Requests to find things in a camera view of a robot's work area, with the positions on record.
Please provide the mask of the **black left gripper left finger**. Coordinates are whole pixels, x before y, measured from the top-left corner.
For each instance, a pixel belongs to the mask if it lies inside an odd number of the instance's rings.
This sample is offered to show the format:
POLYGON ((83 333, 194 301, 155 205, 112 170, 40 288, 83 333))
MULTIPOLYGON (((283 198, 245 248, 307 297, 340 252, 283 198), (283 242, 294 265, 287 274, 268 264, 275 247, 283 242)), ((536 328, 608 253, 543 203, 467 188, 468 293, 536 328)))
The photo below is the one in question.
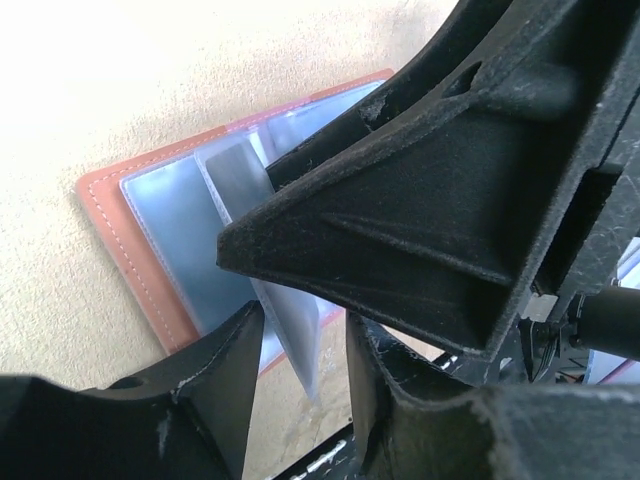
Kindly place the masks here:
POLYGON ((2 478, 241 478, 263 327, 263 309, 250 301, 106 389, 3 376, 2 478))

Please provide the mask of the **dark grey card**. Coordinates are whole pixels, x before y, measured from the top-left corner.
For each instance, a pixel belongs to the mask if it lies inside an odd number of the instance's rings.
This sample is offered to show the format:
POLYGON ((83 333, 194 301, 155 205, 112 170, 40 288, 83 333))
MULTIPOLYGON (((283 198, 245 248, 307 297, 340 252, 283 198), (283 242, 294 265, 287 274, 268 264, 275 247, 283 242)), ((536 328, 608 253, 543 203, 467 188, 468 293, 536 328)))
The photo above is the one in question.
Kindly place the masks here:
MULTIPOLYGON (((274 194, 264 165, 248 143, 211 156, 201 153, 198 161, 224 226, 239 221, 274 194)), ((250 282, 302 387, 310 399, 315 399, 321 327, 315 298, 255 278, 250 282)))

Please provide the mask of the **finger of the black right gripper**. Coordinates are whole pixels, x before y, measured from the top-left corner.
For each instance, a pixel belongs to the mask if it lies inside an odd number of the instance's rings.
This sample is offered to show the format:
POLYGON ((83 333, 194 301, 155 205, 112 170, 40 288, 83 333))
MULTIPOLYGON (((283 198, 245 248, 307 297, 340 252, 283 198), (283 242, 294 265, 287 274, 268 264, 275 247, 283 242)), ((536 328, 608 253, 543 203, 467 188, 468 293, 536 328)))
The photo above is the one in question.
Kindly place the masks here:
MULTIPOLYGON (((528 13, 490 56, 551 49, 639 53, 635 1, 509 1, 528 13)), ((457 71, 462 95, 399 129, 405 145, 354 144, 227 226, 228 271, 297 288, 469 357, 469 91, 478 49, 457 71)))
POLYGON ((458 67, 478 49, 488 59, 498 48, 486 46, 528 22, 528 13, 510 18, 509 1, 461 1, 429 43, 379 90, 371 93, 267 169, 279 191, 352 145, 405 145, 399 129, 427 127, 418 116, 435 101, 462 95, 466 75, 458 67))

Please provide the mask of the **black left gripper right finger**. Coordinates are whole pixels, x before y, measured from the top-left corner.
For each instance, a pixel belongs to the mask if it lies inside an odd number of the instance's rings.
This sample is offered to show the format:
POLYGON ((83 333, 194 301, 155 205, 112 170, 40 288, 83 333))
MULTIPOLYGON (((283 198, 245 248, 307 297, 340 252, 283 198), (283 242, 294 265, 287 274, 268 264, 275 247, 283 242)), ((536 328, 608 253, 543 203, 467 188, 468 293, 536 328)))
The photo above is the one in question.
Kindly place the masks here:
POLYGON ((351 313, 346 352, 369 479, 635 479, 635 385, 474 387, 351 313))

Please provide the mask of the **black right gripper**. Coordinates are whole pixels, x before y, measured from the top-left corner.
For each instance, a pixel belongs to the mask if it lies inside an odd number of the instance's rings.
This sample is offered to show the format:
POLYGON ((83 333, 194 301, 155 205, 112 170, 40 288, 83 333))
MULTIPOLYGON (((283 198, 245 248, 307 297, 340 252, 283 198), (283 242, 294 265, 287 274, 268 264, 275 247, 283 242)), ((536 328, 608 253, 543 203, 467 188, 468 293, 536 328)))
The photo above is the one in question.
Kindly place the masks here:
POLYGON ((533 381, 639 225, 639 53, 496 55, 469 96, 469 380, 533 381))

